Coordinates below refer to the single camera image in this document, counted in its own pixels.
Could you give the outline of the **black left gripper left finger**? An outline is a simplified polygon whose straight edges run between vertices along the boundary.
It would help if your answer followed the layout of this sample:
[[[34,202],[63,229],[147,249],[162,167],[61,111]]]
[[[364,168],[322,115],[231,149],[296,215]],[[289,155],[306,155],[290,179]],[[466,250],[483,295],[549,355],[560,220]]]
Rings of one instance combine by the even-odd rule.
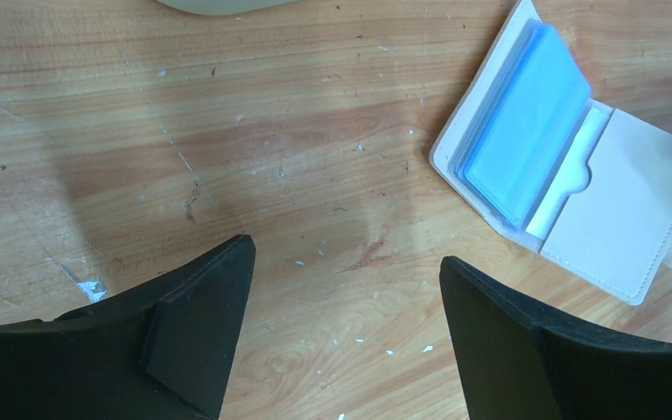
[[[0,325],[0,419],[216,419],[256,260],[232,237],[100,302]]]

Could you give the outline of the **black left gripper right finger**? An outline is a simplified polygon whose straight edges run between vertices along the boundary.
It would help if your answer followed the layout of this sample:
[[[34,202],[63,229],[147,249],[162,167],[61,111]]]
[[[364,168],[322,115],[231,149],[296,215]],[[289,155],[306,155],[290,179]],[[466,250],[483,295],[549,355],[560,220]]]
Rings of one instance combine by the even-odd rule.
[[[473,419],[672,419],[672,343],[594,324],[447,256],[440,288]]]

